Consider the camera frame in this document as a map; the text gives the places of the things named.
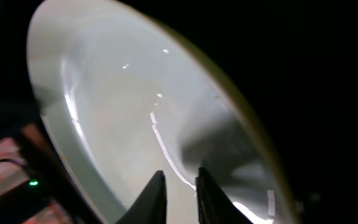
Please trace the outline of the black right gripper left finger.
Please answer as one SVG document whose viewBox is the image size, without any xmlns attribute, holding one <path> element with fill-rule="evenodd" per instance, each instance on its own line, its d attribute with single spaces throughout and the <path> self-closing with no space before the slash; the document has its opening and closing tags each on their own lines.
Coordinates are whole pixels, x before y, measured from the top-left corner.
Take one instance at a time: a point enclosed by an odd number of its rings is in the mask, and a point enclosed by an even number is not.
<svg viewBox="0 0 358 224">
<path fill-rule="evenodd" d="M 116 224 L 166 224 L 167 188 L 165 175 L 158 170 L 149 180 L 131 208 Z"/>
</svg>

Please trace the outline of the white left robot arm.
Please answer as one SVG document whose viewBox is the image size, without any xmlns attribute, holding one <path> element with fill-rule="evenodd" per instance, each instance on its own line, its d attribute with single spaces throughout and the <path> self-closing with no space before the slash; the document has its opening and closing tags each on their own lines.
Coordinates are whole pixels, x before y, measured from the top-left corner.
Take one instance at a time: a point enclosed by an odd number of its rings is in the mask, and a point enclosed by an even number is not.
<svg viewBox="0 0 358 224">
<path fill-rule="evenodd" d="M 0 223 L 101 222 L 35 124 L 0 140 Z"/>
</svg>

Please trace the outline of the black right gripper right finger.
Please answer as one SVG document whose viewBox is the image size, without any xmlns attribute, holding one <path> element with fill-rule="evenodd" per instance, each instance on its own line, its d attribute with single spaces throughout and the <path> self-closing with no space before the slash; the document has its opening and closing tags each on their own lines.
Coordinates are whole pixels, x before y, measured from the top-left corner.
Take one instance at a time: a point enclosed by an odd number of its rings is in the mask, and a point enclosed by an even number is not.
<svg viewBox="0 0 358 224">
<path fill-rule="evenodd" d="M 200 224 L 252 224 L 233 205 L 204 167 L 198 169 L 196 196 Z"/>
</svg>

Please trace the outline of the mint plate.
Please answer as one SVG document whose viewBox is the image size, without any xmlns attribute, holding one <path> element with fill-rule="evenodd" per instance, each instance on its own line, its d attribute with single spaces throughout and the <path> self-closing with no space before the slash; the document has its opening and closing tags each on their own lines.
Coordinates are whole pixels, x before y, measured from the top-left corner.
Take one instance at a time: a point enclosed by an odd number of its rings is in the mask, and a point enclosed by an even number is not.
<svg viewBox="0 0 358 224">
<path fill-rule="evenodd" d="M 254 110 L 172 29 L 117 1 L 47 0 L 30 22 L 27 66 L 53 146 L 103 222 L 162 170 L 167 221 L 197 223 L 201 166 L 251 222 L 300 221 Z"/>
</svg>

